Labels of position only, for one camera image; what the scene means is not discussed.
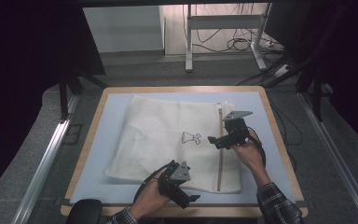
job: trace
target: gray carpet floor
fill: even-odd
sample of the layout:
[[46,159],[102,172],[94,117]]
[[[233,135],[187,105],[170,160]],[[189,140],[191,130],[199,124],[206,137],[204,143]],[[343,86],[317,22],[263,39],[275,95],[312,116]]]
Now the gray carpet floor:
[[[232,86],[259,73],[252,55],[196,56],[193,73],[186,73],[184,57],[159,54],[102,55],[106,76],[96,76],[112,87],[129,86]],[[76,161],[85,141],[93,114],[103,90],[81,79],[80,96],[71,125],[81,126],[78,139],[67,134],[52,165],[48,179],[28,223],[64,223],[60,213]],[[242,83],[250,85],[252,79]],[[336,167],[310,122],[295,91],[296,77],[267,89],[282,137],[293,155],[292,164],[308,204],[306,223],[358,223],[358,209],[344,186]],[[322,99],[323,123],[334,139],[344,161],[358,181],[358,135]],[[60,121],[57,86],[47,90],[43,107],[18,155],[0,179],[0,223],[13,219],[48,142]]]

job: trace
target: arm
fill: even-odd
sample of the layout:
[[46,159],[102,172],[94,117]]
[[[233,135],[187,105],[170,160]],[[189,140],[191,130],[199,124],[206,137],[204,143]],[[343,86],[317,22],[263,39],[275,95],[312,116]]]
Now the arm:
[[[252,137],[258,140],[254,131]],[[251,171],[257,184],[257,201],[266,223],[303,223],[299,208],[286,199],[278,187],[271,182],[264,168],[260,152],[251,140],[243,146],[232,146],[240,160]]]
[[157,178],[162,172],[147,183],[131,208],[125,208],[121,212],[114,214],[105,224],[136,224],[141,218],[162,208],[170,200],[170,198],[160,195],[158,192]]

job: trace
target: hand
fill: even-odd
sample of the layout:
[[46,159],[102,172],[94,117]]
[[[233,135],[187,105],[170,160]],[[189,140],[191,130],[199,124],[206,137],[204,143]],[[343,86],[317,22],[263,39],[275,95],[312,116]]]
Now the hand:
[[[249,130],[249,133],[254,139],[260,142],[253,130]],[[260,151],[252,140],[249,139],[245,145],[232,146],[231,148],[237,152],[237,155],[243,164],[245,164],[251,170],[252,175],[255,178],[255,183],[259,188],[271,182],[269,175],[264,168]]]
[[170,201],[165,195],[160,195],[158,192],[157,178],[162,174],[160,171],[156,174],[155,178],[151,179],[146,187],[139,194],[135,203],[130,208],[132,216],[139,221],[142,217],[157,212],[167,202]]

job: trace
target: person's right hand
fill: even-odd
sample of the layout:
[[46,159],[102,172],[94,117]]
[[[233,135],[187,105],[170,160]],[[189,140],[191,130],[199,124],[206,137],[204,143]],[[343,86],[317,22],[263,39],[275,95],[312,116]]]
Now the person's right hand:
[[[249,133],[254,139],[260,142],[253,130],[249,130]],[[251,170],[252,175],[255,178],[255,183],[259,188],[271,182],[269,175],[264,168],[260,151],[252,140],[249,139],[245,145],[231,146],[231,148],[237,152],[237,155],[243,164],[245,164]]]

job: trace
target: person's left hand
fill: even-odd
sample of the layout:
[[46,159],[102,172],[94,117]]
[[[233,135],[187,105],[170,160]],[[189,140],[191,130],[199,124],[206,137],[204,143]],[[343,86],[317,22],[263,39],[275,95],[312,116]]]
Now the person's left hand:
[[170,201],[165,195],[158,192],[158,177],[163,173],[160,171],[151,179],[141,191],[133,206],[130,208],[132,216],[139,221],[142,217],[157,212]]

